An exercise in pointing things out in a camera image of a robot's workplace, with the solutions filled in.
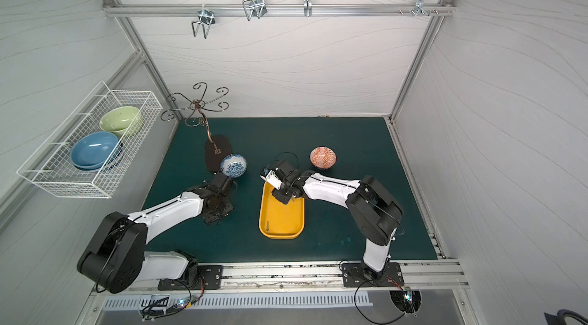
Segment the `looped metal hook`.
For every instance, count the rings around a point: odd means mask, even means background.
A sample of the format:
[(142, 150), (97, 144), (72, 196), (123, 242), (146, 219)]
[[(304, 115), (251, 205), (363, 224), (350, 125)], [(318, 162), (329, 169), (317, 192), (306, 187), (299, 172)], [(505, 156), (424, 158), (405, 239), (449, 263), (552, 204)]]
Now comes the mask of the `looped metal hook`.
[(242, 7), (248, 21), (251, 21), (254, 17), (261, 19), (267, 14), (267, 7), (264, 0), (243, 0)]

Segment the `blue white floral bowl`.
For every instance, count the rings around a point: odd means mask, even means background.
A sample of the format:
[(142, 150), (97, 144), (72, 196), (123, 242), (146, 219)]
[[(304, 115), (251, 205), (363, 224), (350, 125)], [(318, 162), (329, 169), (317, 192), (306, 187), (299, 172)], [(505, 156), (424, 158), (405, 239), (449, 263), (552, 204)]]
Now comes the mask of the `blue white floral bowl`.
[(226, 156), (220, 163), (220, 172), (231, 179), (243, 176), (246, 170), (247, 160), (244, 156), (238, 153)]

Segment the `yellow plastic storage box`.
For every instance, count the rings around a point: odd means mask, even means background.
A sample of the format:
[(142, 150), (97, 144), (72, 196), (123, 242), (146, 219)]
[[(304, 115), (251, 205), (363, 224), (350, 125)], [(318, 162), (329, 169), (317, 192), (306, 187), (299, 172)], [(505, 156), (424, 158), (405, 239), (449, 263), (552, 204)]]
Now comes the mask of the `yellow plastic storage box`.
[[(267, 182), (263, 185), (259, 230), (268, 239), (296, 239), (305, 227), (306, 201), (304, 198), (291, 199), (284, 205), (273, 197), (273, 189)], [(269, 232), (263, 231), (266, 221), (270, 223)]]

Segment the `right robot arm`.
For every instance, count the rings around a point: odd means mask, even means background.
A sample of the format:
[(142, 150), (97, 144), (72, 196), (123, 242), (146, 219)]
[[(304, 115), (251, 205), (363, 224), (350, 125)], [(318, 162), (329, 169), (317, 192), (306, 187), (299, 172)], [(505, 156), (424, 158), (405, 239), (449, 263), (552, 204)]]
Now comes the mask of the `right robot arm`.
[(404, 208), (373, 176), (361, 180), (340, 180), (314, 170), (298, 171), (287, 160), (274, 167), (264, 167), (262, 180), (272, 195), (286, 205), (294, 198), (321, 200), (346, 208), (366, 238), (361, 268), (364, 276), (376, 279), (387, 270), (390, 245), (404, 227)]

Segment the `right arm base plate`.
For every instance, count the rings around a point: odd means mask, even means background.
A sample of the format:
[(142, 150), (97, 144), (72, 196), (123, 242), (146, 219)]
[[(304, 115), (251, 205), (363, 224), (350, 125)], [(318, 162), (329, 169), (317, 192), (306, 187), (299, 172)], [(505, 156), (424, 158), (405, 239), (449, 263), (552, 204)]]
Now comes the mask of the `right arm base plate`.
[(401, 266), (397, 262), (388, 262), (380, 272), (363, 262), (342, 261), (338, 268), (345, 288), (396, 288), (405, 285)]

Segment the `green mat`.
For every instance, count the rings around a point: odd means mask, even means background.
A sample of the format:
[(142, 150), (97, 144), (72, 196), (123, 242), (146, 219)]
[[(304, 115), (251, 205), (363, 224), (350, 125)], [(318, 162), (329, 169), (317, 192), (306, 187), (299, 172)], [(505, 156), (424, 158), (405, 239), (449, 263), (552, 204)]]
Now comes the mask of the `green mat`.
[(213, 134), (228, 138), (248, 163), (231, 190), (233, 211), (207, 225), (189, 219), (153, 239), (150, 251), (182, 250), (201, 262), (311, 262), (361, 259), (365, 239), (348, 210), (329, 202), (306, 202), (305, 226), (295, 239), (268, 239), (259, 229), (263, 181), (260, 171), (286, 159), (309, 170), (316, 147), (334, 150), (328, 176), (343, 180), (377, 178), (402, 205), (401, 228), (391, 244), (394, 260), (431, 260), (430, 241), (384, 118), (215, 118)]

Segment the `double prong metal hook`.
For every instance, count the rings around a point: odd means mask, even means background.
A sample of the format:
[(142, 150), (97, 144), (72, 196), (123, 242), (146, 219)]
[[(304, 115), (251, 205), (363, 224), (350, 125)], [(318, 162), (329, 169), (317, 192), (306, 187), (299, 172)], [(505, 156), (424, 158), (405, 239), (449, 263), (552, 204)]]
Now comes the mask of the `double prong metal hook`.
[(205, 39), (208, 38), (209, 33), (211, 31), (211, 27), (215, 23), (216, 18), (214, 12), (210, 11), (205, 6), (203, 6), (197, 12), (197, 18), (191, 22), (193, 37), (196, 37), (198, 33), (201, 32)]

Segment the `small metal hook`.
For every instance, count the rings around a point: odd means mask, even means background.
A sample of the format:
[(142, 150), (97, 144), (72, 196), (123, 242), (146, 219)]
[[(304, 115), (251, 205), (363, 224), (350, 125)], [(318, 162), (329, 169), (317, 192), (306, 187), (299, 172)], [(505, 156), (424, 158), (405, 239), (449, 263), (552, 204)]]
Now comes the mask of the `small metal hook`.
[(303, 11), (304, 11), (304, 17), (311, 17), (312, 16), (312, 0), (304, 0), (303, 1)]

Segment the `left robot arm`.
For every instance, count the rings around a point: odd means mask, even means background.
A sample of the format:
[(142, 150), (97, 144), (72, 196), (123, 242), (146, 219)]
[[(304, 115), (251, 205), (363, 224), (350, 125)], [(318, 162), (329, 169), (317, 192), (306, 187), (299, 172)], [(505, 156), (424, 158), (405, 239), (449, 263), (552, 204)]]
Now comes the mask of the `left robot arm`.
[(177, 280), (189, 288), (200, 281), (198, 259), (182, 250), (147, 251), (147, 245), (171, 228), (199, 216), (213, 223), (227, 216), (234, 181), (216, 173), (212, 181), (146, 210), (110, 213), (98, 226), (77, 263), (77, 271), (92, 280), (95, 288), (111, 294), (125, 291), (136, 282)]

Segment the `blue ceramic plate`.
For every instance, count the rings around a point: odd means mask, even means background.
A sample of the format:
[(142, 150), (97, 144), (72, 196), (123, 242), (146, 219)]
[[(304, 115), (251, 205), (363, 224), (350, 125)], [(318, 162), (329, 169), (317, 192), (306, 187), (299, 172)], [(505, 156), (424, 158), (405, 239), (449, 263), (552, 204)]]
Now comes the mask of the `blue ceramic plate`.
[(76, 142), (70, 151), (70, 162), (79, 170), (94, 171), (109, 166), (121, 153), (116, 135), (94, 132)]

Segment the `metal mug tree stand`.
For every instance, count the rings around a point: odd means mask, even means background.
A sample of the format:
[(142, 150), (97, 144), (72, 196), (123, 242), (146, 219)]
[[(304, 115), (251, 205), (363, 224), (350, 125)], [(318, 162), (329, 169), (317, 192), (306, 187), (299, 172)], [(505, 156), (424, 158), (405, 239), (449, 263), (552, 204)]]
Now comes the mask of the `metal mug tree stand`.
[(210, 100), (205, 97), (208, 91), (208, 83), (204, 81), (197, 82), (193, 85), (196, 91), (202, 91), (199, 98), (190, 99), (181, 92), (174, 92), (166, 97), (166, 101), (175, 104), (177, 97), (183, 98), (188, 102), (188, 106), (184, 108), (170, 108), (164, 110), (160, 114), (161, 121), (172, 121), (182, 112), (189, 111), (190, 115), (183, 118), (184, 125), (187, 127), (203, 127), (206, 130), (207, 140), (204, 145), (205, 166), (213, 173), (221, 171), (221, 162), (225, 157), (232, 154), (231, 142), (228, 137), (222, 134), (213, 134), (211, 132), (210, 121), (208, 120), (208, 113), (221, 113), (229, 109), (230, 105), (227, 101), (222, 101), (222, 98), (229, 94), (228, 87), (219, 87), (216, 89), (217, 96)]

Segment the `aluminium front rail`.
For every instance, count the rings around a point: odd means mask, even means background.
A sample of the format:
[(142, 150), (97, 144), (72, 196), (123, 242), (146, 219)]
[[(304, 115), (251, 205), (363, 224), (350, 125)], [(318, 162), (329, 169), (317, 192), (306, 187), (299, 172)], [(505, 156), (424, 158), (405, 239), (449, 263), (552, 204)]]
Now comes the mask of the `aluminium front rail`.
[[(342, 291), (340, 262), (244, 262), (224, 267), (221, 287), (211, 291)], [(455, 259), (401, 260), (403, 288), (468, 289), (469, 281)]]

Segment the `green ceramic bowl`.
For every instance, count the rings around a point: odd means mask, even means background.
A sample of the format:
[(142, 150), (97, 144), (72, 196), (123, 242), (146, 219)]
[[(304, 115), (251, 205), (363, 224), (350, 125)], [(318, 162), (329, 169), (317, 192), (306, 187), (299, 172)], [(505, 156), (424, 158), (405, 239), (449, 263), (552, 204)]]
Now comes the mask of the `green ceramic bowl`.
[(107, 112), (100, 120), (100, 129), (116, 135), (119, 139), (139, 133), (142, 126), (142, 112), (134, 106), (115, 108)]

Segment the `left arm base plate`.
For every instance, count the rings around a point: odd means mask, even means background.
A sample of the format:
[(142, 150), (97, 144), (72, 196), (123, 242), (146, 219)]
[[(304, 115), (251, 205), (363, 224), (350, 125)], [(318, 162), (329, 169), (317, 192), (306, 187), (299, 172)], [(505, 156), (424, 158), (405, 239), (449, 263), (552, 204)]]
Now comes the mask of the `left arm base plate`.
[(182, 289), (219, 290), (223, 277), (222, 265), (193, 265), (177, 279), (159, 281), (159, 291), (180, 291)]

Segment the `aluminium cross rail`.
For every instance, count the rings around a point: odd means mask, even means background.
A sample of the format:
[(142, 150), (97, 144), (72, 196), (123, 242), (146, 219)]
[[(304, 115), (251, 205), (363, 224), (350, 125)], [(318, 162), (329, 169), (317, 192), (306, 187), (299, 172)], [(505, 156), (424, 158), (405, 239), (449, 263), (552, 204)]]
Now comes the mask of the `aluminium cross rail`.
[[(312, 2), (311, 17), (412, 17), (401, 16), (398, 10), (412, 9), (415, 3), (409, 4), (324, 4)], [(205, 6), (214, 12), (217, 18), (245, 17), (245, 12), (240, 4), (204, 4), (204, 5), (173, 5), (173, 4), (146, 4), (146, 5), (119, 5), (105, 7), (104, 12), (109, 17), (193, 17)], [(439, 14), (435, 17), (451, 16), (457, 12), (454, 5), (425, 3), (427, 9), (437, 9)], [(265, 17), (304, 17), (303, 3), (272, 4), (267, 3)]]

